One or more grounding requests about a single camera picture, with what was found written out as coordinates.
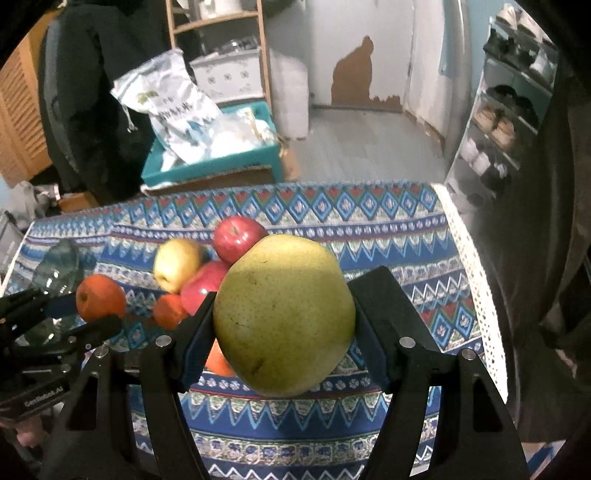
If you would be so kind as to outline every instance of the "pear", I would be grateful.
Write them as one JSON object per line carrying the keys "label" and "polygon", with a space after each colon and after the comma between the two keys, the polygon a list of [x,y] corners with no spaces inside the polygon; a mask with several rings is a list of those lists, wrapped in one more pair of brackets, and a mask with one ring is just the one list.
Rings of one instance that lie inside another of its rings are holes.
{"label": "pear", "polygon": [[154,278],[169,293],[178,293],[201,267],[202,250],[190,238],[173,238],[158,247],[154,258]]}
{"label": "pear", "polygon": [[228,271],[213,308],[220,348],[259,395],[293,397],[324,380],[355,334],[336,257],[291,235],[260,240]]}

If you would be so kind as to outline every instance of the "black jacket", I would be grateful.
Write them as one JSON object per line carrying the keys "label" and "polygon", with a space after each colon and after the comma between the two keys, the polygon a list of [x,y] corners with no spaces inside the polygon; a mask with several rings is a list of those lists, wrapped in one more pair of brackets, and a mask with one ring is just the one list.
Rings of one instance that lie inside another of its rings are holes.
{"label": "black jacket", "polygon": [[[169,48],[166,25],[161,0],[78,0],[53,21],[41,48],[39,94],[49,155],[65,191],[88,189],[101,203],[138,193],[154,133],[136,112],[130,115],[137,130],[130,131],[110,91],[114,80]],[[189,34],[179,42],[192,58],[199,38]]]}

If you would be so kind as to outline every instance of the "white bag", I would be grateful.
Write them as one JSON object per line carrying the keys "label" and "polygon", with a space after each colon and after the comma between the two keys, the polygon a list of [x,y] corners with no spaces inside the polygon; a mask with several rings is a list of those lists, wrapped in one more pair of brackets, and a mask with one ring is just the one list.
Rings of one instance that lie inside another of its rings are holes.
{"label": "white bag", "polygon": [[160,141],[186,163],[207,157],[207,126],[222,113],[197,88],[183,52],[169,50],[115,80],[111,94],[124,106],[150,115]]}

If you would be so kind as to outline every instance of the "patterned tablecloth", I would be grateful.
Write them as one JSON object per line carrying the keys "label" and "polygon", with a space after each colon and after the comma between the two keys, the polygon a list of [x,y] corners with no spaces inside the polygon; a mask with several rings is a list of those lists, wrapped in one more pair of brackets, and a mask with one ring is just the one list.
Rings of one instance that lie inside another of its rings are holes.
{"label": "patterned tablecloth", "polygon": [[[220,218],[237,213],[270,233],[321,242],[348,280],[387,265],[441,350],[474,349],[506,398],[504,354],[484,273],[447,192],[438,186],[283,184],[134,200],[38,221],[5,287],[8,293],[27,288],[49,247],[73,239],[87,272],[108,275],[125,289],[125,330],[113,346],[141,348],[162,333],[149,319],[162,293],[151,275],[158,245],[175,236],[209,244]],[[131,397],[138,446],[151,451],[141,395],[134,390]],[[439,398],[433,388],[416,472],[430,460]],[[261,398],[239,379],[207,371],[181,395],[209,471],[249,479],[356,477],[389,401],[370,380],[355,343],[332,375],[296,400]]]}

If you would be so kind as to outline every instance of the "louvered door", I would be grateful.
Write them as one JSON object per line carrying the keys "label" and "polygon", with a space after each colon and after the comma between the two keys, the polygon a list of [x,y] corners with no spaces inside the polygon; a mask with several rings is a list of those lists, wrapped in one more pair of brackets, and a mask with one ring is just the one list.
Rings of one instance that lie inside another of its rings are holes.
{"label": "louvered door", "polygon": [[0,71],[0,172],[11,187],[51,165],[29,35]]}

